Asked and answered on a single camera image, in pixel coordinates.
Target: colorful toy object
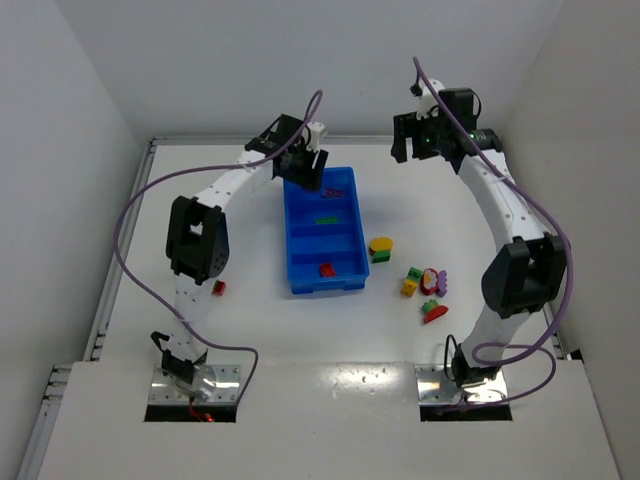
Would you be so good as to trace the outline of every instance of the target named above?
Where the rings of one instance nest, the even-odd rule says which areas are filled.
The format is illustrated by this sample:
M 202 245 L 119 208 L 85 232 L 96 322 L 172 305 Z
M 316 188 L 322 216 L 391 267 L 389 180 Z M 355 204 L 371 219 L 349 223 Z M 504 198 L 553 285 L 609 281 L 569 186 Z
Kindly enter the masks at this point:
M 338 188 L 325 188 L 322 191 L 323 198 L 342 198 L 344 197 L 344 192 Z
M 438 272 L 427 268 L 420 278 L 420 291 L 425 295 L 433 295 L 438 290 Z
M 373 263 L 388 262 L 392 248 L 393 240 L 389 237 L 377 237 L 371 240 L 369 254 L 372 256 Z
M 320 265 L 320 275 L 323 277 L 335 277 L 336 271 L 333 269 L 333 265 L 327 262 Z
M 449 311 L 449 308 L 445 307 L 444 305 L 439 305 L 435 300 L 429 300 L 424 305 L 422 305 L 422 311 L 425 313 L 424 324 L 426 325 L 427 323 L 447 313 Z
M 438 272 L 438 285 L 436 288 L 436 295 L 444 297 L 447 294 L 447 271 L 440 270 Z
M 338 217 L 323 217 L 316 220 L 316 225 L 326 225 L 328 223 L 338 223 Z
M 418 287 L 418 282 L 420 281 L 420 270 L 414 267 L 409 269 L 409 273 L 407 273 L 407 278 L 404 281 L 404 285 L 402 286 L 402 293 L 405 297 L 411 298 Z
M 213 290 L 211 293 L 214 295 L 221 296 L 224 293 L 224 289 L 227 288 L 227 284 L 221 282 L 220 280 L 216 280 L 216 283 L 213 285 Z
M 391 258 L 391 252 L 389 250 L 383 250 L 382 252 L 376 252 L 373 254 L 372 263 L 388 262 Z

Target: white table surface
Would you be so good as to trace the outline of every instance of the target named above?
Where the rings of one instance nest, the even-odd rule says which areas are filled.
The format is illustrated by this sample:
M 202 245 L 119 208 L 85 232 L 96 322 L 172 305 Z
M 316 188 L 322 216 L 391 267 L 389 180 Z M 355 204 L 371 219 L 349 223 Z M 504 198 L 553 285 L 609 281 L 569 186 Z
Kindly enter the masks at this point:
M 160 146 L 150 179 L 234 161 L 240 146 Z M 292 295 L 286 280 L 282 185 L 273 181 L 227 216 L 230 261 L 200 333 L 261 354 L 235 424 L 142 422 L 159 353 L 153 330 L 171 315 L 123 277 L 99 363 L 77 364 L 41 470 L 75 478 L 617 478 L 582 364 L 561 362 L 543 392 L 512 408 L 512 422 L 421 423 L 414 363 L 442 361 L 481 310 L 480 277 L 495 247 L 473 196 L 441 159 L 397 165 L 388 145 L 329 145 L 328 166 L 355 170 L 365 241 L 394 240 L 364 290 Z M 220 174 L 170 180 L 145 195 L 128 265 L 166 298 L 169 209 Z M 427 326 L 417 292 L 399 290 L 409 267 L 446 269 L 450 311 Z M 516 336 L 544 330 L 537 314 Z M 540 355 L 505 369 L 511 393 L 543 379 Z M 250 354 L 214 352 L 211 363 Z

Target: blue plastic tray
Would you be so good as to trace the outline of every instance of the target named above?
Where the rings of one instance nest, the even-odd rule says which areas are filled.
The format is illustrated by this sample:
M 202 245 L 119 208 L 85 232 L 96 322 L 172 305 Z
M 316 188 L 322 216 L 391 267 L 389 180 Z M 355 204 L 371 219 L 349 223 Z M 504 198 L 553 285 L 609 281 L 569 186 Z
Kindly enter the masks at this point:
M 324 198 L 325 188 L 342 190 L 344 196 Z M 291 293 L 364 288 L 369 262 L 352 168 L 325 168 L 319 192 L 285 181 L 284 216 Z M 329 217 L 336 223 L 316 223 Z M 335 277 L 320 275 L 320 265 L 327 262 Z

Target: yellow block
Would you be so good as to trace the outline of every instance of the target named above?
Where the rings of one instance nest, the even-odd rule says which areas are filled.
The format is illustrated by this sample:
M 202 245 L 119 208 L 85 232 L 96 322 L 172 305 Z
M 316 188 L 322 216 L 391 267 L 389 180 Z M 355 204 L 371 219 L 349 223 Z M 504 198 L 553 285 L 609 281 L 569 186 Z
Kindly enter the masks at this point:
M 407 279 L 404 281 L 404 285 L 402 286 L 402 290 L 400 290 L 400 293 L 402 293 L 405 297 L 411 298 L 413 297 L 413 294 L 416 291 L 417 287 L 418 284 L 416 282 Z
M 393 240 L 389 237 L 377 237 L 371 240 L 369 244 L 369 253 L 373 255 L 376 252 L 383 252 L 385 250 L 391 251 L 393 248 Z

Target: white enclosure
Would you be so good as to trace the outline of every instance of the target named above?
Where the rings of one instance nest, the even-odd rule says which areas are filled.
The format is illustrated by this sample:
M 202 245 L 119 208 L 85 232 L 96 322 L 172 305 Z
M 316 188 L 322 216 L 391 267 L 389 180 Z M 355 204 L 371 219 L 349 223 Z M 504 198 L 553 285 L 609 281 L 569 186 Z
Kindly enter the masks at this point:
M 0 0 L 0 479 L 18 472 L 53 364 L 82 358 L 152 136 L 249 137 L 316 88 L 331 134 L 388 135 L 416 106 L 412 55 L 478 92 L 481 126 L 565 226 L 576 285 L 562 333 L 621 476 L 640 478 L 640 4 L 600 3 Z
M 324 145 L 333 165 L 354 170 L 365 235 L 394 239 L 392 260 L 371 266 L 364 289 L 291 293 L 280 179 L 227 217 L 230 255 L 220 279 L 228 286 L 198 331 L 260 352 L 236 423 L 142 421 L 158 361 L 149 333 L 171 331 L 174 320 L 124 277 L 115 282 L 110 315 L 97 319 L 106 330 L 94 354 L 100 361 L 73 369 L 39 480 L 84 480 L 86 472 L 96 480 L 202 478 L 212 465 L 233 480 L 615 480 L 579 361 L 559 362 L 553 388 L 515 403 L 512 422 L 420 421 L 414 364 L 441 362 L 446 335 L 464 338 L 471 331 L 484 303 L 479 280 L 495 244 L 474 196 L 447 163 L 398 165 L 388 142 L 371 143 L 377 144 Z M 210 165 L 213 158 L 223 162 L 240 149 L 159 145 L 149 180 Z M 175 286 L 158 232 L 171 200 L 220 175 L 178 177 L 144 196 L 127 264 L 165 298 Z M 425 326 L 419 308 L 426 297 L 404 298 L 399 289 L 408 265 L 427 262 L 446 265 L 450 292 L 441 301 L 450 312 Z M 545 328 L 538 312 L 514 342 L 532 343 Z M 208 357 L 214 364 L 241 364 L 242 377 L 251 360 L 217 350 Z M 544 355 L 504 369 L 512 394 L 548 372 Z M 500 460 L 482 460 L 495 452 Z

